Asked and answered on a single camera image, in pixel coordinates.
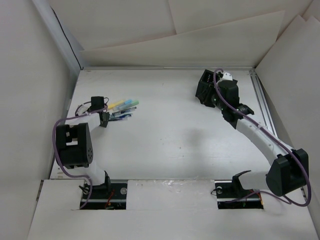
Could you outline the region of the blue gel pen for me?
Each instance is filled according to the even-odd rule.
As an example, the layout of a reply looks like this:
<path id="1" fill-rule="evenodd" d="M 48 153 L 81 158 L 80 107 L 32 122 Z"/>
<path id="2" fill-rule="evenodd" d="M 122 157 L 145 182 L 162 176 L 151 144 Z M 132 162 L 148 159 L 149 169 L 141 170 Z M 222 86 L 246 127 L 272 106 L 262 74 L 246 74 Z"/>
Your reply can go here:
<path id="1" fill-rule="evenodd" d="M 128 114 L 123 114 L 123 115 L 118 115 L 118 116 L 112 116 L 109 118 L 110 121 L 115 121 L 115 120 L 119 120 L 119 119 L 124 119 L 124 118 L 129 118 L 132 115 L 130 113 Z"/>

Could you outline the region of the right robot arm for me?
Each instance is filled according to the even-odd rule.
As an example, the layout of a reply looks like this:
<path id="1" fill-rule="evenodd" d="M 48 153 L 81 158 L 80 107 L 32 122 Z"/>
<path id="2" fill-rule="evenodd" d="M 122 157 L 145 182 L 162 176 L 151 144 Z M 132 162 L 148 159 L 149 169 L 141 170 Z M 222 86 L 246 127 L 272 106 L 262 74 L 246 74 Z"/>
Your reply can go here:
<path id="1" fill-rule="evenodd" d="M 254 111 L 240 103 L 235 80 L 223 78 L 214 81 L 213 86 L 212 104 L 221 110 L 224 120 L 253 143 L 270 165 L 267 171 L 246 170 L 234 175 L 237 181 L 231 184 L 232 193 L 243 197 L 250 189 L 269 190 L 275 196 L 283 197 L 301 187 L 309 188 L 307 152 L 302 148 L 294 149 L 263 126 Z"/>

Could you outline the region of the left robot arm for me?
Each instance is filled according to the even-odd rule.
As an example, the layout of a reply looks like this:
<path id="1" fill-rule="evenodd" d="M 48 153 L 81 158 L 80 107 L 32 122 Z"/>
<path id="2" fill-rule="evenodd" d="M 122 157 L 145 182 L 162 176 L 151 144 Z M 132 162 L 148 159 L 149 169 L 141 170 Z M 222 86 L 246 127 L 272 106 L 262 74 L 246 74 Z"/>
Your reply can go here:
<path id="1" fill-rule="evenodd" d="M 85 194 L 95 192 L 107 198 L 112 191 L 107 172 L 94 160 L 91 133 L 105 129 L 110 119 L 108 97 L 92 96 L 90 101 L 79 105 L 74 116 L 58 120 L 52 132 L 54 155 L 61 171 L 71 179 L 85 179 Z"/>

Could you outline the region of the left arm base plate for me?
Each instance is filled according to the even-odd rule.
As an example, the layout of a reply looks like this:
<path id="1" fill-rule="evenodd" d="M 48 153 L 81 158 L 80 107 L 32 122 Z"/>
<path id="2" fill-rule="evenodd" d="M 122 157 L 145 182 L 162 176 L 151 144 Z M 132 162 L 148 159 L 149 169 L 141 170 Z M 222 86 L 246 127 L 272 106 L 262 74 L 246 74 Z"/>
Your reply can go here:
<path id="1" fill-rule="evenodd" d="M 125 210 L 127 208 L 127 181 L 94 186 L 88 202 L 81 210 Z"/>

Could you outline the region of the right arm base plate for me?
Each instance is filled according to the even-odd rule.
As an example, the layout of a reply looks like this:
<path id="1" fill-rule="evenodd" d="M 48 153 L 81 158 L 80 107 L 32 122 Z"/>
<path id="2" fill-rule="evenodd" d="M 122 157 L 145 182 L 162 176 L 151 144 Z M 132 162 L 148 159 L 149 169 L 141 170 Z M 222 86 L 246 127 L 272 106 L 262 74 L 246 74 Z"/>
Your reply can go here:
<path id="1" fill-rule="evenodd" d="M 232 180 L 215 180 L 211 194 L 216 196 L 219 210 L 263 209 L 261 195 L 256 189 L 243 189 Z"/>

